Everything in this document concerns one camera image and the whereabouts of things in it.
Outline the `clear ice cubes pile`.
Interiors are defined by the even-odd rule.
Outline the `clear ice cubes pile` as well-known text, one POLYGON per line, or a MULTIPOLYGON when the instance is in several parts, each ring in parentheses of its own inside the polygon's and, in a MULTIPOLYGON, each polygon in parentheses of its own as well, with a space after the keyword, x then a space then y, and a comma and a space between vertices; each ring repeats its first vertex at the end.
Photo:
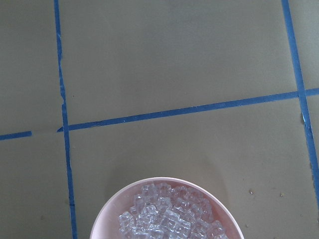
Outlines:
POLYGON ((226 239, 212 205, 200 191, 167 183, 146 184, 118 217, 124 239, 226 239))

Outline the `pink bowl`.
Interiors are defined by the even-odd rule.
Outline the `pink bowl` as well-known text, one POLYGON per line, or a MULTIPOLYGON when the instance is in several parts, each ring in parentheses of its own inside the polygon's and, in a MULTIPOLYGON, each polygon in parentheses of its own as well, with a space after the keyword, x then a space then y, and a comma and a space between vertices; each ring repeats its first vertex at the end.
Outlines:
POLYGON ((181 179, 148 178, 112 196, 99 212, 92 239, 242 239, 226 207, 181 179))

